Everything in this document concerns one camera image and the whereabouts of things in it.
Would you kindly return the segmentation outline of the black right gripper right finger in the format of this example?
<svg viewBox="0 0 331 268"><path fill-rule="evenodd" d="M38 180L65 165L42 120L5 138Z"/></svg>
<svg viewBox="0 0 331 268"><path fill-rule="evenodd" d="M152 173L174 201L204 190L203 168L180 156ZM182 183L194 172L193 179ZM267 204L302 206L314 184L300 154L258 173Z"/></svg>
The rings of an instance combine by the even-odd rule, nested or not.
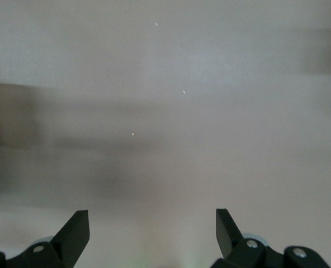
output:
<svg viewBox="0 0 331 268"><path fill-rule="evenodd" d="M245 238L227 209L216 210L216 239L222 258L213 267L268 267L264 243Z"/></svg>

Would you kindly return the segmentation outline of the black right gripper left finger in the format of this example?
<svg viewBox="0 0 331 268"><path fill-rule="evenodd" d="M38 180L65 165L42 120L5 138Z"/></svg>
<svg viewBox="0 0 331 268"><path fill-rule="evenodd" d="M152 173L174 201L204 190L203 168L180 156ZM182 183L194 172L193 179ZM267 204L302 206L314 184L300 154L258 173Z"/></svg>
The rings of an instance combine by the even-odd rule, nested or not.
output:
<svg viewBox="0 0 331 268"><path fill-rule="evenodd" d="M4 262L5 267L74 267L89 242L87 210L78 210L49 242L38 242Z"/></svg>

